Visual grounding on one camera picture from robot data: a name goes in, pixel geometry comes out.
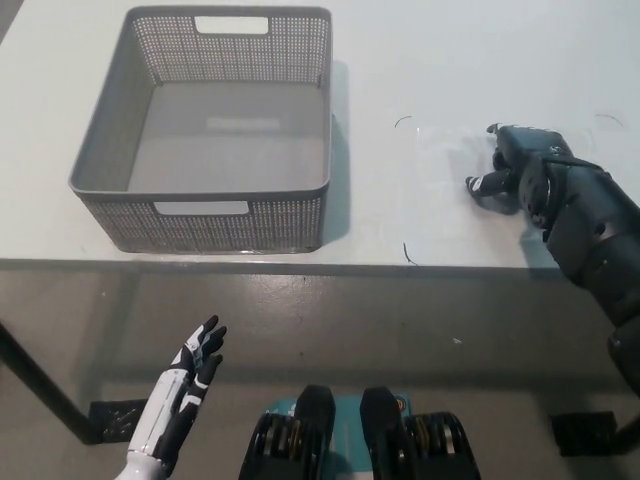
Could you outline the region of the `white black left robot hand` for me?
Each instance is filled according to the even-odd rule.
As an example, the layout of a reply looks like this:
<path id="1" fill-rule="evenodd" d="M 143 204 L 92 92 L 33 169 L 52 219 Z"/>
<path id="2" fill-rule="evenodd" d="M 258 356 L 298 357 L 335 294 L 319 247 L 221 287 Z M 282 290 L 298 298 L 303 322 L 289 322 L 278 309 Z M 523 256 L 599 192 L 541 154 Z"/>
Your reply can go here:
<path id="1" fill-rule="evenodd" d="M 223 361 L 219 350 L 226 333 L 213 315 L 181 345 L 146 401 L 127 448 L 129 456 L 147 457 L 169 474 Z"/>

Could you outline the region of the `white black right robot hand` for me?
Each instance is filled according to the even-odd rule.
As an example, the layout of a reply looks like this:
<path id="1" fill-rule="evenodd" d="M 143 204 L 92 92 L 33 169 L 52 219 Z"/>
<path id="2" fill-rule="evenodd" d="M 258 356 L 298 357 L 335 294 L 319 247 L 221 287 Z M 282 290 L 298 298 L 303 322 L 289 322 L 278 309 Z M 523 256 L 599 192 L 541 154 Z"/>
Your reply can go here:
<path id="1" fill-rule="evenodd" d="M 466 189 L 474 199 L 514 194 L 531 157 L 574 158 L 568 143 L 557 131 L 493 123 L 486 132 L 496 137 L 494 170 L 465 179 Z"/>

